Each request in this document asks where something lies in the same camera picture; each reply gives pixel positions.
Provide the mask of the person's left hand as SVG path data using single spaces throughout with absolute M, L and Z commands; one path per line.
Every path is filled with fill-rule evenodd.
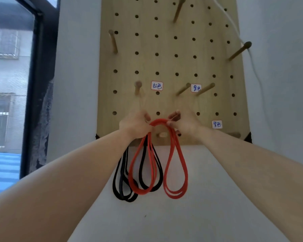
M 143 138 L 147 134 L 141 134 L 141 112 L 146 110 L 133 111 L 123 118 L 119 123 L 119 131 L 128 143 L 135 139 Z

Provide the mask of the person's right hand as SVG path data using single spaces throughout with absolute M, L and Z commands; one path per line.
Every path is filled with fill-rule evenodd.
M 178 130 L 181 134 L 187 134 L 194 139 L 201 141 L 202 129 L 204 128 L 196 115 L 189 110 L 183 109 L 181 111 L 181 129 Z

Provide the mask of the black elastic band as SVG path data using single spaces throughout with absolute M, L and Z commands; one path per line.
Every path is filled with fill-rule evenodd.
M 138 194 L 133 192 L 132 188 L 129 185 L 128 180 L 128 153 L 129 147 L 124 151 L 122 158 L 120 158 L 116 171 L 113 177 L 112 190 L 115 197 L 121 201 L 126 201 L 128 203 L 134 202 Z M 124 194 L 123 185 L 126 184 L 129 187 L 130 193 L 128 195 Z
M 142 152 L 142 157 L 141 157 L 141 163 L 140 163 L 140 166 L 139 166 L 139 183 L 140 183 L 141 187 L 145 190 L 148 189 L 149 186 L 147 186 L 143 181 L 142 170 L 143 170 L 143 165 L 144 165 L 144 161 L 145 161 L 148 146 L 149 146 L 149 144 L 148 144 L 148 135 L 146 135 L 145 140 L 144 140 L 144 144 L 143 144 L 143 152 Z M 155 184 L 153 186 L 153 188 L 151 189 L 151 192 L 154 192 L 154 191 L 157 191 L 162 186 L 162 183 L 163 183 L 163 169 L 162 169 L 161 162 L 159 160 L 159 157 L 156 153 L 156 150 L 155 150 L 154 146 L 153 145 L 152 145 L 152 147 L 149 146 L 149 148 L 150 149 L 153 148 L 153 150 L 154 150 L 154 159 L 156 161 L 157 170 L 158 170 L 159 175 L 160 175 L 158 183 Z

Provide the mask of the red elastic band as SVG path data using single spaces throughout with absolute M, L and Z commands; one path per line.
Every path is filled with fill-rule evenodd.
M 163 171 L 163 181 L 162 187 L 165 194 L 171 199 L 180 199 L 183 197 L 188 188 L 188 169 L 186 165 L 185 158 L 183 156 L 181 146 L 179 143 L 179 137 L 174 128 L 167 125 L 167 119 L 158 118 L 153 120 L 151 126 L 164 126 L 167 128 L 167 133 L 169 133 L 170 148 L 169 154 L 166 161 L 165 169 Z M 144 147 L 144 142 L 147 140 L 146 154 L 147 160 L 150 166 L 150 184 L 149 187 L 143 188 L 138 184 L 134 183 L 134 167 L 138 154 Z M 157 177 L 160 177 L 159 169 L 157 169 L 157 160 L 155 155 L 155 150 L 152 143 L 152 134 L 149 132 L 141 141 L 138 146 L 136 153 L 129 166 L 128 181 L 129 186 L 134 193 L 138 195 L 145 195 L 152 191 L 155 185 Z

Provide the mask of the person's left forearm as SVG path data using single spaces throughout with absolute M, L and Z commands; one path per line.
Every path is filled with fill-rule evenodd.
M 29 174 L 0 194 L 0 242 L 67 242 L 134 139 L 117 130 Z

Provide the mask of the person's right forearm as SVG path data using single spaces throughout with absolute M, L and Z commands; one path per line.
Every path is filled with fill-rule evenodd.
M 303 164 L 204 126 L 193 136 L 291 242 L 303 242 Z

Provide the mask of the wooden pegboard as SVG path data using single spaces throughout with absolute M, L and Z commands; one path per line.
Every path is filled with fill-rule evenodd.
M 199 121 L 244 140 L 250 132 L 242 56 L 228 58 L 242 44 L 237 0 L 186 0 L 173 23 L 179 0 L 102 0 L 98 79 L 97 134 L 119 127 L 134 103 L 140 102 L 151 119 L 167 118 L 187 106 Z M 140 80 L 141 97 L 134 83 Z M 163 91 L 151 90 L 163 82 Z M 215 87 L 196 97 L 186 83 Z

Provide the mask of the grey building outside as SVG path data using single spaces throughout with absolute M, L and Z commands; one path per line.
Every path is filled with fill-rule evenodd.
M 33 32 L 0 29 L 0 152 L 21 154 Z

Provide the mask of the blue corrugated roof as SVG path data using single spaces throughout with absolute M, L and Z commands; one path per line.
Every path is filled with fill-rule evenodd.
M 0 153 L 0 193 L 20 179 L 21 154 Z

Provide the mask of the dark window frame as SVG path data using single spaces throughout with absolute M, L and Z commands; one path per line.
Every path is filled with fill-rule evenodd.
M 16 0 L 35 16 L 20 179 L 46 164 L 57 53 L 60 0 Z

